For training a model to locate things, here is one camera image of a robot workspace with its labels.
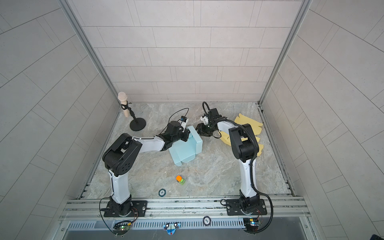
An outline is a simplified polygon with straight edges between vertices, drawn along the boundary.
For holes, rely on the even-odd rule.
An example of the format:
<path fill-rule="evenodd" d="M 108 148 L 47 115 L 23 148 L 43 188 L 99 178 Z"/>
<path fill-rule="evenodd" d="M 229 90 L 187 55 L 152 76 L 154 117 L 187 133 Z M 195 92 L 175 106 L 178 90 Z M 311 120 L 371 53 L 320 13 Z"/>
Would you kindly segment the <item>light blue paper box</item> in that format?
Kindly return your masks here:
<path fill-rule="evenodd" d="M 186 142 L 179 140 L 173 143 L 169 152 L 176 166 L 188 163 L 195 159 L 196 155 L 202 152 L 203 140 L 193 126 L 189 126 L 189 138 Z"/>

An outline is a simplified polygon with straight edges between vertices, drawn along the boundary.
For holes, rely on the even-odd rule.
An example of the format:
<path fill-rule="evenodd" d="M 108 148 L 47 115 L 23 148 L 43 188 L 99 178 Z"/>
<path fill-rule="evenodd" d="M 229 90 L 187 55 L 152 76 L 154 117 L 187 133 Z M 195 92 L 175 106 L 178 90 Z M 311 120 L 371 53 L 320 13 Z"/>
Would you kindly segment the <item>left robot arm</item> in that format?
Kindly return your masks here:
<path fill-rule="evenodd" d="M 105 168 L 110 174 L 112 186 L 112 195 L 104 211 L 123 217 L 131 212 L 132 196 L 129 191 L 128 172 L 133 167 L 138 154 L 166 151 L 179 140 L 187 142 L 189 134 L 187 123 L 182 120 L 169 122 L 164 133 L 151 138 L 121 134 L 102 157 Z"/>

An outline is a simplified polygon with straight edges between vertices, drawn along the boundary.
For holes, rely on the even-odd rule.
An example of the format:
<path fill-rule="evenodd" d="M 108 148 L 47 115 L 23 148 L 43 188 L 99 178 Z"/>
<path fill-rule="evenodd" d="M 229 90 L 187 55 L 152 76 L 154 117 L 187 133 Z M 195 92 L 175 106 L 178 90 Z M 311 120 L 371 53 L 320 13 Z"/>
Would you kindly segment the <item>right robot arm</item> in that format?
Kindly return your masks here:
<path fill-rule="evenodd" d="M 215 131 L 229 135 L 231 148 L 241 171 L 240 206 L 247 214 L 255 211 L 260 203 L 260 192 L 256 188 L 254 160 L 259 152 L 259 145 L 249 124 L 241 125 L 220 115 L 216 108 L 205 110 L 196 131 L 200 136 L 212 137 Z"/>

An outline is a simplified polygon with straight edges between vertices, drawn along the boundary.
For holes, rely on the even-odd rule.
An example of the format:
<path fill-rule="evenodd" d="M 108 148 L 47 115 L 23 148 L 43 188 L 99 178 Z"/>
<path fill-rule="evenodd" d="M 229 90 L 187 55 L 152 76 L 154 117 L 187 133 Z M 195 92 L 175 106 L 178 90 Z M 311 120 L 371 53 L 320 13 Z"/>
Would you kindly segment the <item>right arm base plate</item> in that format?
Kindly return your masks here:
<path fill-rule="evenodd" d="M 228 216 L 250 216 L 250 215 L 267 215 L 265 201 L 244 200 L 244 199 L 226 199 L 224 205 L 227 208 Z"/>

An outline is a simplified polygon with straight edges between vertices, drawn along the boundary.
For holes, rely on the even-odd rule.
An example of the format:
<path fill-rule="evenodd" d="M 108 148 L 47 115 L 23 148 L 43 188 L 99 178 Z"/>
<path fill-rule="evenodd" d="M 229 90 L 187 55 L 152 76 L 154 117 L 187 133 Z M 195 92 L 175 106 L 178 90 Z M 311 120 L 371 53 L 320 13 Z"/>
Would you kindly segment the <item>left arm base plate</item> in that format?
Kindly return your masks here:
<path fill-rule="evenodd" d="M 110 200 L 106 207 L 101 208 L 101 213 L 107 218 L 144 217 L 147 206 L 147 201 L 128 200 L 126 203 L 118 204 Z"/>

